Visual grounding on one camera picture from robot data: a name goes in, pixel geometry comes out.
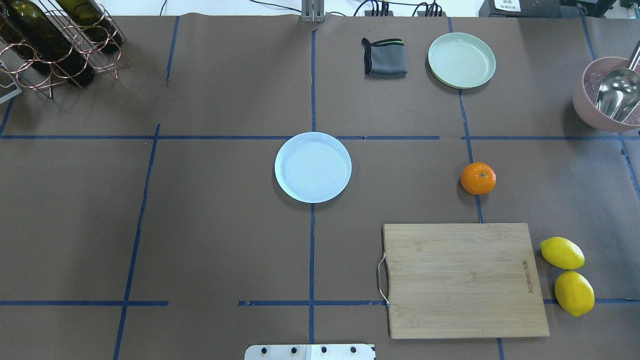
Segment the black computer box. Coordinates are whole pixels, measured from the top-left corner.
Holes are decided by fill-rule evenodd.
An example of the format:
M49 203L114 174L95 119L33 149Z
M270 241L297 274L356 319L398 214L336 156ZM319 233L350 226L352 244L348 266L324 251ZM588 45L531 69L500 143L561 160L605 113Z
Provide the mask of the black computer box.
M484 0L480 18L562 18L559 0Z

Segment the dark wine bottle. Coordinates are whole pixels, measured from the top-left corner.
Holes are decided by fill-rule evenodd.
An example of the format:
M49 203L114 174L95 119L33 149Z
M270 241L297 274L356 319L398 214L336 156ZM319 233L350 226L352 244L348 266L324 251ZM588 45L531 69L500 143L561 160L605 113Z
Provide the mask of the dark wine bottle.
M34 70L42 76L51 75L50 65L38 60L35 50L27 44L24 37L7 23L3 17L0 18L0 39L6 45L11 46L10 49L14 51L19 58L30 63L30 67L34 68Z
M114 54L121 50L122 36L94 0L57 0L57 4L99 51Z
M95 71L84 55L48 18L45 12L31 0L2 0L2 14L23 36L42 62L50 67L58 78L71 85L85 88L95 77Z

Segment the metal scoop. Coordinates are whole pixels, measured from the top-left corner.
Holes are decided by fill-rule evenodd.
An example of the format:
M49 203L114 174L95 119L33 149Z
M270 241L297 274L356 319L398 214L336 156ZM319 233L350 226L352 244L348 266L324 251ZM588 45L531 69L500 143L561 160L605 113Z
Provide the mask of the metal scoop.
M639 64L640 43L637 42L626 66L613 68L603 76L595 105L605 116L624 123L637 107L640 99Z

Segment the light blue plate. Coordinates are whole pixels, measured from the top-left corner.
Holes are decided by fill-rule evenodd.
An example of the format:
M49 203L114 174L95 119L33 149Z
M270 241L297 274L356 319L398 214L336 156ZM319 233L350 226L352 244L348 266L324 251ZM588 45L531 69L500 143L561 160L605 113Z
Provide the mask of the light blue plate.
M288 139L274 161L275 179L291 198L309 204L336 198L350 182L352 160L329 134L311 131Z

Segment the aluminium frame post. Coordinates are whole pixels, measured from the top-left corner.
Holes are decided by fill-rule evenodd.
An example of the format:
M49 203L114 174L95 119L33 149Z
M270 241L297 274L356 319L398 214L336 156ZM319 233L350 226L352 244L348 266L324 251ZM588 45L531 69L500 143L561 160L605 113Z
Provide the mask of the aluminium frame post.
M305 24L324 23L326 20L324 0L302 0L301 22Z

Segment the orange fruit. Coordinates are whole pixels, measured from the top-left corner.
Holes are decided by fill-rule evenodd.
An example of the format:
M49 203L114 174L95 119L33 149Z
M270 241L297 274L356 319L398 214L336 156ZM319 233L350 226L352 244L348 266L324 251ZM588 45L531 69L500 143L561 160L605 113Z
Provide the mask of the orange fruit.
M462 188L472 195L486 195L498 184L494 169L485 162L472 162L464 167L460 177Z

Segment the pink bowl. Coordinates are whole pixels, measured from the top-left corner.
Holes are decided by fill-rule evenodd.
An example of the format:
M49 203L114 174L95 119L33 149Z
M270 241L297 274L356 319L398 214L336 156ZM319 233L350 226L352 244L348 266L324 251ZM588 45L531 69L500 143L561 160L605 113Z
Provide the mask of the pink bowl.
M626 121L615 121L603 114L595 105L598 88L604 75L628 63L628 59L608 56L595 59L586 66L573 92L573 107L580 120L590 127L603 132L638 132L638 106L631 112Z

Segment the grey folded cloth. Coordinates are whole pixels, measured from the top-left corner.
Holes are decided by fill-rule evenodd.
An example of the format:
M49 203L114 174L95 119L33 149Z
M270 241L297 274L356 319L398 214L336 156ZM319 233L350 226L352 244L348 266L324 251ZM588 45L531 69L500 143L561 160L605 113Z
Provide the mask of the grey folded cloth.
M400 38L380 39L371 42L361 39L366 76L401 78L407 75L406 47Z

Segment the yellow lemon near board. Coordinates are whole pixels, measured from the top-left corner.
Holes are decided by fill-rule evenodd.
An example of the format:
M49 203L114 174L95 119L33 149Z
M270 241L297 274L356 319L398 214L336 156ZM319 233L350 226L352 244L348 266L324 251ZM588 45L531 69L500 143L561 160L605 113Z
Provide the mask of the yellow lemon near board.
M559 236L549 237L540 243L542 257L551 265L574 271L585 266L585 255L573 241Z

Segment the dark wine bottle back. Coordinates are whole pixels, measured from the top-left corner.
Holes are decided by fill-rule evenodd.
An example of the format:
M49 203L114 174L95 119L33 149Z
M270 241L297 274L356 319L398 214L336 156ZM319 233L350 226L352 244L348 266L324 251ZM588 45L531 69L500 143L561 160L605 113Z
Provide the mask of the dark wine bottle back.
M42 76L51 75L50 65L38 60L35 50L27 44L24 37L7 23L3 17L0 18L0 39L6 45L11 46L10 49L14 51L19 58L30 63L30 67L34 68L34 70Z

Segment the bamboo cutting board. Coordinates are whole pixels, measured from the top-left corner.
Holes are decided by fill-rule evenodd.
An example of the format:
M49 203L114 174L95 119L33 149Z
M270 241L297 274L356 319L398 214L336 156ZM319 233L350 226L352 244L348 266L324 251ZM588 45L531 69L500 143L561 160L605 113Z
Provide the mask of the bamboo cutting board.
M550 335L526 223L382 226L390 337Z

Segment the yellow lemon far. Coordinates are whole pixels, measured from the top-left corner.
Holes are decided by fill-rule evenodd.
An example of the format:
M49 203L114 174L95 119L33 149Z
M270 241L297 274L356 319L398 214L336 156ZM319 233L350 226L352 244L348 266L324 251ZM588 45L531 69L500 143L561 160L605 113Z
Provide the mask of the yellow lemon far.
M574 317L580 317L595 306L595 293L587 278L567 270L554 283L554 294L560 307Z

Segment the dark wine bottle front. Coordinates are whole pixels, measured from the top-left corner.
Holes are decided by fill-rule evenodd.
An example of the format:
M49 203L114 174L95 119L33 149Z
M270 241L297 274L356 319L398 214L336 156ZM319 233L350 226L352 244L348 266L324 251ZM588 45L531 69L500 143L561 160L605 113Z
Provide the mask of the dark wine bottle front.
M42 62L50 67L58 78L71 85L85 88L95 77L95 71L84 55L48 18L45 12L31 0L2 0L2 14L23 36Z

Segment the light green plate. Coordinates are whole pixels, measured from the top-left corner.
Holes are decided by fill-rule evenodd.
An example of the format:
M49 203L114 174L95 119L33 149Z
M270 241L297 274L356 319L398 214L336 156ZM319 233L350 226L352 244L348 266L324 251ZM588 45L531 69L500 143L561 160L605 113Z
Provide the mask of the light green plate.
M435 39L427 52L427 62L436 79L462 90L487 84L498 66L493 50L482 39L463 32Z

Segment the dark wine bottle middle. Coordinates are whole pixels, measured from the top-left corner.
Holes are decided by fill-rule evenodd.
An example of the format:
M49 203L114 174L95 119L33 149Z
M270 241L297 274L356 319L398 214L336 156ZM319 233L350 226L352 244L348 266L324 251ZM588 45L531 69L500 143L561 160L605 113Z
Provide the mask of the dark wine bottle middle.
M57 0L57 4L99 51L114 54L121 50L122 36L94 0Z

